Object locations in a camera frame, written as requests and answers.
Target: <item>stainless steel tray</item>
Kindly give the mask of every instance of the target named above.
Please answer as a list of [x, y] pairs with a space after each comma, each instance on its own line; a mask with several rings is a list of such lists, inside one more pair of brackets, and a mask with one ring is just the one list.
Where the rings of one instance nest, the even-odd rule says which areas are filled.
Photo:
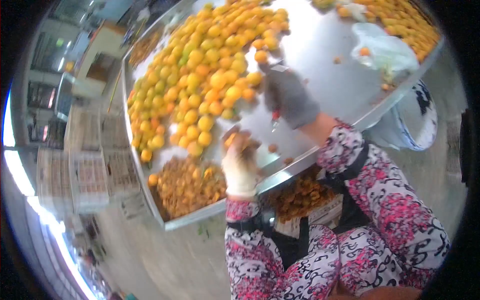
[[[148, 35], [155, 30], [164, 30], [172, 22], [180, 22], [188, 15], [196, 13], [203, 3], [208, 1], [182, 0], [172, 9], [157, 19], [150, 28], [140, 37]], [[224, 1], [214, 1], [215, 5], [222, 5]], [[283, 36], [285, 64], [296, 70], [300, 76], [308, 79], [307, 89], [314, 99], [320, 103], [323, 112], [339, 117], [341, 120], [353, 124], [357, 129], [364, 130], [374, 125], [403, 95], [412, 88], [423, 74], [436, 60], [444, 40], [441, 39], [437, 47], [425, 59], [420, 68], [413, 74], [397, 76], [394, 80], [397, 88], [388, 93], [381, 90], [382, 79], [378, 71], [370, 70], [350, 57], [350, 51], [357, 41], [351, 31], [353, 20], [340, 19], [334, 10], [321, 12], [314, 9], [307, 0], [273, 1], [271, 8], [285, 8], [290, 19], [290, 31]], [[166, 43], [161, 41], [159, 49]], [[126, 113], [126, 100], [133, 87], [134, 77], [140, 77], [147, 70], [152, 61], [152, 53], [135, 70], [128, 65], [130, 51], [123, 58], [121, 76], [123, 81], [124, 117], [127, 125], [129, 139], [132, 140], [130, 121]], [[257, 71], [257, 63], [254, 61], [254, 48], [246, 54], [249, 72]], [[334, 57], [342, 57], [341, 64], [333, 64]], [[277, 144], [280, 155], [265, 156], [263, 166], [266, 166], [269, 175], [258, 186], [259, 192], [267, 191], [278, 184], [290, 179], [299, 172], [305, 170], [316, 161], [318, 147], [312, 144], [300, 132], [292, 131], [280, 119], [280, 124], [275, 132], [272, 132], [271, 113], [266, 109], [263, 95], [258, 96], [259, 104], [253, 107], [240, 104], [239, 112], [241, 120], [238, 122], [243, 129], [250, 130], [252, 136], [263, 144]], [[214, 136], [230, 129], [233, 122], [217, 119]], [[175, 132], [175, 125], [169, 132]], [[144, 180], [142, 189], [145, 192], [153, 215], [165, 230], [173, 230], [178, 227], [216, 215], [225, 210], [224, 200], [204, 207], [191, 214], [165, 222], [160, 215], [155, 201], [146, 185], [146, 179], [152, 172], [161, 169], [162, 165], [173, 155], [185, 156], [186, 151], [179, 147], [162, 148], [161, 153], [155, 155], [153, 168], [148, 170], [140, 164], [135, 150], [132, 150], [139, 177]], [[220, 147], [215, 144], [208, 147], [206, 158], [220, 162]], [[289, 166], [283, 165], [287, 157], [294, 158]]]

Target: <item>floral patterned clothing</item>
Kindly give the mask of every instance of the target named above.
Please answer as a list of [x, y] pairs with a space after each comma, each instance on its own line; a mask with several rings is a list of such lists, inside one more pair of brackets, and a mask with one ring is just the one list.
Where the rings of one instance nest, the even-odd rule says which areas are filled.
[[[319, 151], [318, 164], [342, 172], [363, 148], [361, 133], [341, 123]], [[375, 145], [360, 174], [345, 181], [370, 226], [336, 236], [311, 225], [309, 252], [287, 271], [275, 243], [259, 230], [227, 228], [225, 248], [232, 299], [325, 299], [335, 283], [354, 295], [378, 286], [422, 289], [450, 247], [447, 234], [409, 186], [402, 171]], [[228, 222], [259, 212], [256, 202], [227, 199]]]

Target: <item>gray glove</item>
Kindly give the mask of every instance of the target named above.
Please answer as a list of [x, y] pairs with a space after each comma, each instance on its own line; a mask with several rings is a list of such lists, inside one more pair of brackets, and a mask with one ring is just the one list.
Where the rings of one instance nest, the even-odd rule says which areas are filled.
[[266, 70], [265, 103], [278, 110], [290, 128], [297, 129], [315, 121], [320, 106], [308, 95], [303, 83], [291, 69], [274, 65]]

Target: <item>hand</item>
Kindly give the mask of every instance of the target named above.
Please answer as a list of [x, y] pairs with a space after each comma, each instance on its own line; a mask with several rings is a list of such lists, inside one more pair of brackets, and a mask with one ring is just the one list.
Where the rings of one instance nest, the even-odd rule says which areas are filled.
[[291, 69], [275, 65], [266, 71], [265, 103], [271, 111], [279, 110], [292, 129], [315, 121], [320, 106], [314, 102]]
[[225, 155], [222, 159], [222, 169], [227, 181], [227, 195], [240, 198], [252, 198], [256, 194], [257, 163], [256, 150], [258, 143], [252, 143], [250, 133], [240, 131], [234, 126], [222, 138], [222, 144], [235, 133], [229, 147], [224, 146]]

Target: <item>white plastic bag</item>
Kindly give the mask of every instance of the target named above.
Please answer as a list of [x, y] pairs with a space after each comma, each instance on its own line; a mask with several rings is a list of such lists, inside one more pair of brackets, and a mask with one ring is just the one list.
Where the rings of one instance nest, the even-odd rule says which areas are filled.
[[[356, 23], [352, 31], [357, 35], [359, 43], [351, 52], [351, 56], [374, 70], [386, 69], [395, 73], [402, 70], [411, 72], [420, 65], [415, 52], [396, 36], [389, 36], [381, 27], [371, 23]], [[360, 49], [366, 47], [369, 56], [361, 56]]]

